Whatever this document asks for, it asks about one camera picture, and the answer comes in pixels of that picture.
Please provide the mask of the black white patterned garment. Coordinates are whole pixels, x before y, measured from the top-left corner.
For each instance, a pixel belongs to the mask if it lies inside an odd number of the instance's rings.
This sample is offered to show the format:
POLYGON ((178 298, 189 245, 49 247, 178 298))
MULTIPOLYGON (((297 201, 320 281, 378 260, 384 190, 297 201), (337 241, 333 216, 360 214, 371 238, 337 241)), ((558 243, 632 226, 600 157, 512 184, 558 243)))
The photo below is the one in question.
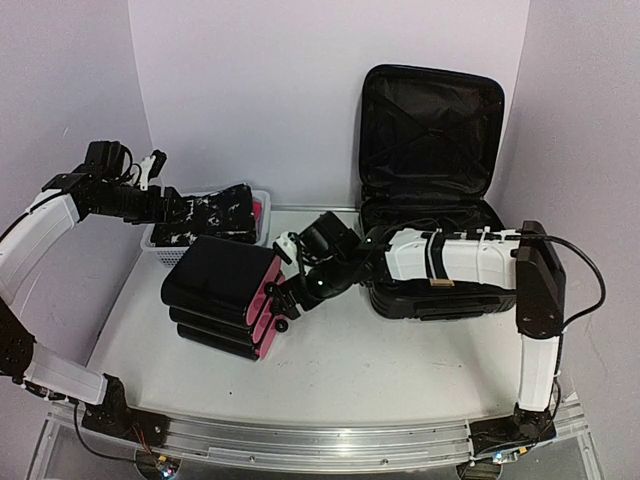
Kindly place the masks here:
POLYGON ((258 238, 253 213, 253 192, 237 184, 206 195, 185 197, 186 212, 171 224, 155 225, 154 247, 190 247, 201 235, 254 244, 258 238))

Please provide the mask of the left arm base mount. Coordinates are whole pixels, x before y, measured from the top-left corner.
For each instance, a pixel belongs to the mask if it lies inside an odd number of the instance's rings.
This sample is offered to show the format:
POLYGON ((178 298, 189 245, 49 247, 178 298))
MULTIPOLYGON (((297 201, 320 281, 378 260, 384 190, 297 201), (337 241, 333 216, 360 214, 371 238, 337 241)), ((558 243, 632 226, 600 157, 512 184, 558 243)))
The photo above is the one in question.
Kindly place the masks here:
POLYGON ((104 374, 104 378, 104 398, 97 405, 85 405, 82 427, 113 438, 144 443, 148 447, 162 447, 167 438, 169 418, 129 406, 122 381, 108 374, 104 374))

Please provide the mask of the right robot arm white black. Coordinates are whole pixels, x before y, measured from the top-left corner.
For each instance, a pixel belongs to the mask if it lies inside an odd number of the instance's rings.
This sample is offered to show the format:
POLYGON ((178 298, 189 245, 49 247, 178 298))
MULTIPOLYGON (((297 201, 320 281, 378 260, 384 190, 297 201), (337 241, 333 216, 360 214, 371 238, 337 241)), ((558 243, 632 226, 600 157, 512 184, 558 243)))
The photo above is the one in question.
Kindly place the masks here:
POLYGON ((553 243, 536 222, 502 231, 402 225, 361 238, 325 214, 274 241, 276 254, 296 271, 277 304, 294 318, 365 284, 371 305, 388 319, 457 319, 515 308, 520 383, 503 433, 524 443, 542 427, 565 329, 566 275, 553 243))

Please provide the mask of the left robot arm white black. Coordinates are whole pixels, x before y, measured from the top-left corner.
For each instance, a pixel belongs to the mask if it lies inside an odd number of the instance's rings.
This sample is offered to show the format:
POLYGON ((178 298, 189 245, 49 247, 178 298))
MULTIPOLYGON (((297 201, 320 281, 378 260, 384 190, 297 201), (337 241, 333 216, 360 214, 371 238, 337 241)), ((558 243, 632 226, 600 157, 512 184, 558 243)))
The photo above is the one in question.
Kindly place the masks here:
POLYGON ((14 302, 51 248, 89 215, 120 218, 126 223, 173 222, 185 200, 173 187, 146 188, 101 180, 90 173, 59 174, 1 235, 1 374, 26 388, 97 405, 94 417, 114 437, 134 428, 134 415, 118 400, 106 398, 108 383, 97 373, 67 359, 36 340, 21 322, 14 302))

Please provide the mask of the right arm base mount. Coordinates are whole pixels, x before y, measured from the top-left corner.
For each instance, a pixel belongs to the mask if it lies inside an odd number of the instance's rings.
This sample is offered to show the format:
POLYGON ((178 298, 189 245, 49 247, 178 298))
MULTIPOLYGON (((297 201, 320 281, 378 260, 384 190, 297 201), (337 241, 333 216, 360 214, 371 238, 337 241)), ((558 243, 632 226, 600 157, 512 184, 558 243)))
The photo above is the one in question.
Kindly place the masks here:
POLYGON ((558 406, 541 412, 523 410, 518 404, 510 416, 475 420, 470 423, 469 440, 474 458, 499 452, 531 448, 556 436, 554 420, 558 406))

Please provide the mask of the black ribbed hard suitcase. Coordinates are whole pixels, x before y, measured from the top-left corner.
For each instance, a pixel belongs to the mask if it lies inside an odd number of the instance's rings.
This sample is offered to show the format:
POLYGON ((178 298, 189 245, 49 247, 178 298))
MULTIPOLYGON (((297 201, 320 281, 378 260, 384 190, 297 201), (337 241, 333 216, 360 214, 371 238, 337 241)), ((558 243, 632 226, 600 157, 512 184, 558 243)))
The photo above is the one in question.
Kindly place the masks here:
POLYGON ((416 66, 372 68, 361 97, 361 231, 395 225, 502 230, 485 195, 504 113, 504 90, 491 78, 416 66))

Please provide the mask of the small red item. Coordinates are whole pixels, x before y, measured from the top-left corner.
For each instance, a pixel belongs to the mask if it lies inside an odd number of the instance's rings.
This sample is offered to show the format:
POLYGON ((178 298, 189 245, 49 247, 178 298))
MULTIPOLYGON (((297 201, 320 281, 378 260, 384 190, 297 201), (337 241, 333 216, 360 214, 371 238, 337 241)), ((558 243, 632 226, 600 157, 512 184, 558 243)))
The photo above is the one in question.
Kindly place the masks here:
POLYGON ((262 202, 257 198, 253 199, 253 213, 255 217, 256 227, 259 228, 263 220, 264 207, 262 202))

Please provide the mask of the black pink small suitcase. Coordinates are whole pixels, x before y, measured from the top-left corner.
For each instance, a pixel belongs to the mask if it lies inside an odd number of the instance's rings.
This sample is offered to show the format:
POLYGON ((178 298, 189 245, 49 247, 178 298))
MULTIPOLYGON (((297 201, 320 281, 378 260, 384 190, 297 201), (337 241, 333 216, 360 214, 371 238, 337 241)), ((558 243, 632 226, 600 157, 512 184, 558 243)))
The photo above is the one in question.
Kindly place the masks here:
POLYGON ((281 259, 266 247, 202 235, 161 286, 178 334, 253 361, 268 355, 282 318, 265 288, 281 284, 281 259))

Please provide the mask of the white perforated plastic basket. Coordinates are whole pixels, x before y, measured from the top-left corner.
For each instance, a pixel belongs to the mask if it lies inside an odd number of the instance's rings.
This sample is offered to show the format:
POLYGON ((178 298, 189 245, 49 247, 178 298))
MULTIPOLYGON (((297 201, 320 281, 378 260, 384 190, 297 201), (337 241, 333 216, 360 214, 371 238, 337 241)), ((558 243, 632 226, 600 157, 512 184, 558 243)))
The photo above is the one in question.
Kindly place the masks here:
POLYGON ((141 250, 171 268, 202 235, 245 244, 267 243, 271 196, 247 184, 213 192, 184 196, 187 210, 172 224, 149 225, 140 242, 141 250))

